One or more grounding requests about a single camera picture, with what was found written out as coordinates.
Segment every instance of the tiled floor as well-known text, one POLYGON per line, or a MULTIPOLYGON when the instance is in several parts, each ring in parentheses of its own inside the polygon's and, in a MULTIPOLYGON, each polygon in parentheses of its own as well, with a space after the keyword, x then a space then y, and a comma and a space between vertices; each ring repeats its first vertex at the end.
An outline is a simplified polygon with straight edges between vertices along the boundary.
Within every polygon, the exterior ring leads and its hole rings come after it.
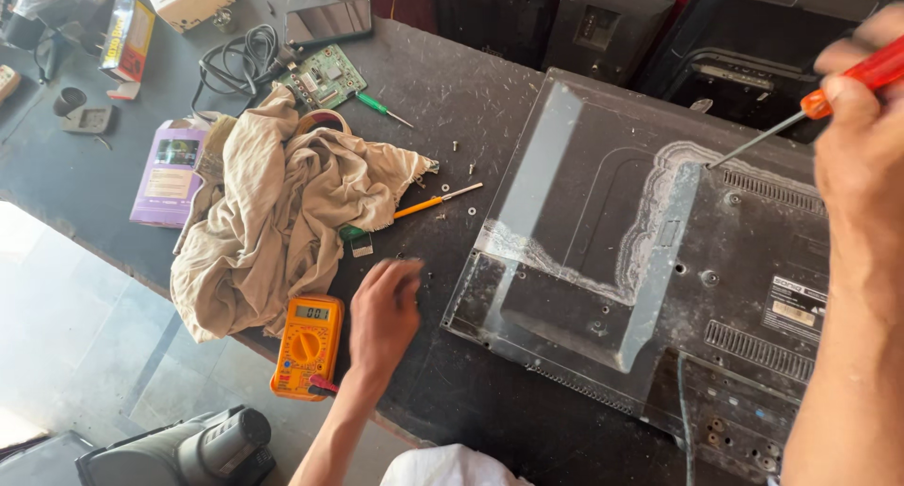
MULTIPOLYGON (((97 446, 245 404, 273 429, 266 484, 285 484, 331 405, 274 397, 269 361, 232 339, 196 344, 168 300, 2 202, 0 326, 0 407, 97 446)), ((345 484, 378 484, 409 448, 369 423, 345 484)))

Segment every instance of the screwdriver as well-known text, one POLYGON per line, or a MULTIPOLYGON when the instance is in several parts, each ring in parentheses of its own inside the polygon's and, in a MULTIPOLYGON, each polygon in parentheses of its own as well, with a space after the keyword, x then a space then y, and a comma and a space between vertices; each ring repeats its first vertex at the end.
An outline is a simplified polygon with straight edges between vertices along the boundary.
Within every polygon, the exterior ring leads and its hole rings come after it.
POLYGON ((413 125, 409 124, 407 121, 405 121, 404 119, 402 119, 402 118, 399 117, 398 115, 392 113, 390 110, 387 110, 385 106, 379 104, 379 101, 378 101, 377 99, 373 99, 372 97, 368 96, 367 94, 365 94, 365 93, 363 93, 363 92, 356 92, 356 93, 355 93, 355 96, 357 96, 357 98, 358 98, 362 103, 364 103, 364 104, 366 104, 367 106, 373 108, 374 110, 377 110, 379 113, 382 113, 383 115, 390 115, 390 117, 392 117, 392 118, 395 119, 396 121, 401 122, 402 124, 408 126, 409 128, 412 128, 412 129, 414 128, 413 125))
MULTIPOLYGON (((880 48, 876 53, 842 73, 842 75, 863 83, 869 87, 870 90, 877 90, 898 80, 898 78, 904 76, 904 35, 898 37, 898 39, 887 44, 885 47, 880 48)), ((753 138, 744 145, 732 150, 729 154, 726 154, 715 163, 708 164, 706 168, 709 168, 710 170, 716 168, 718 165, 721 165, 734 156, 738 156, 741 152, 744 152, 751 146, 784 130, 792 124, 802 120, 804 117, 815 120, 831 115, 831 105, 829 105, 828 99, 825 99, 825 94, 822 89, 816 89, 813 92, 810 92, 804 99, 801 99, 800 108, 801 111, 796 115, 779 123, 771 130, 753 138)))
MULTIPOLYGON (((483 186, 484 186, 484 183, 478 182, 477 184, 474 184, 473 186, 468 186, 465 189, 459 189, 458 191, 454 191, 449 194, 444 194, 442 196, 434 196, 426 202, 421 202, 421 203, 418 203, 417 205, 412 205, 411 207, 406 207, 406 208, 402 209, 401 211, 396 212, 396 214, 392 214, 392 219, 398 219, 403 215, 414 214, 414 213, 424 210, 428 207, 432 207, 433 205, 436 205, 438 203, 443 203, 453 196, 458 196, 461 193, 467 193, 468 191, 470 191, 472 189, 477 189, 477 188, 483 187, 483 186)), ((357 226, 351 226, 351 225, 343 226, 339 230, 339 238, 341 238, 343 241, 350 241, 352 239, 356 239, 365 234, 367 234, 367 232, 365 232, 361 228, 358 228, 357 226)))

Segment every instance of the circuit board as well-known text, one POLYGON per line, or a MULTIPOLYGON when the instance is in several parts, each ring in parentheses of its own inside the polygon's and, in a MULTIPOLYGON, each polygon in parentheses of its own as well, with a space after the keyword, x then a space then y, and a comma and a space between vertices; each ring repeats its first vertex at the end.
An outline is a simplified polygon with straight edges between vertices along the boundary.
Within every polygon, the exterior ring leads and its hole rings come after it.
POLYGON ((322 108, 333 109, 356 90, 364 90, 364 81, 355 65, 335 44, 323 48, 302 63, 288 65, 277 81, 295 94, 296 110, 301 113, 322 108))

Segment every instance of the green screwdriver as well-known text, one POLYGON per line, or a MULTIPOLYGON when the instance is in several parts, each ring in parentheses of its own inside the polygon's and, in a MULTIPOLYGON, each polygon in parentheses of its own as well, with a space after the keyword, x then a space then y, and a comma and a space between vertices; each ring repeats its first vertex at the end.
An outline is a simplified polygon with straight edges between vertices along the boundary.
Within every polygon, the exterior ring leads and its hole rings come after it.
POLYGON ((374 110, 377 110, 379 113, 382 113, 383 115, 390 115, 393 119, 398 120, 399 122, 401 122, 402 124, 408 126, 409 128, 412 128, 412 129, 414 128, 413 125, 409 124, 407 121, 405 121, 404 119, 402 119, 402 118, 399 117, 398 115, 392 113, 390 110, 386 110, 386 107, 383 106, 383 105, 381 105, 381 104, 379 104, 379 101, 378 101, 377 99, 373 99, 372 97, 368 96, 367 94, 365 94, 365 93, 363 93, 363 92, 356 92, 356 93, 355 93, 355 96, 357 96, 358 99, 359 99, 362 103, 364 103, 364 104, 366 104, 367 106, 373 108, 374 110))

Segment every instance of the hand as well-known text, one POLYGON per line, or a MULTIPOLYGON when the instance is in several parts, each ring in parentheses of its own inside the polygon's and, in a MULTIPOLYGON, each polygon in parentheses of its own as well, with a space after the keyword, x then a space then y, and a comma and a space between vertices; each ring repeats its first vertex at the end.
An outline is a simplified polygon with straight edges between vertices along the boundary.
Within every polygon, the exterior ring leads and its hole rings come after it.
MULTIPOLYGON (((904 6, 889 6, 857 28, 853 41, 826 48, 815 67, 843 72, 870 55, 865 46, 879 47, 901 34, 904 6)), ((904 260, 904 85, 883 90, 884 109, 850 78, 829 76, 823 90, 833 116, 816 141, 815 175, 830 217, 831 281, 862 289, 871 270, 888 263, 897 271, 904 260)))
POLYGON ((363 381, 389 385, 420 324, 415 293, 420 260, 383 260, 364 276, 352 298, 352 371, 363 381))

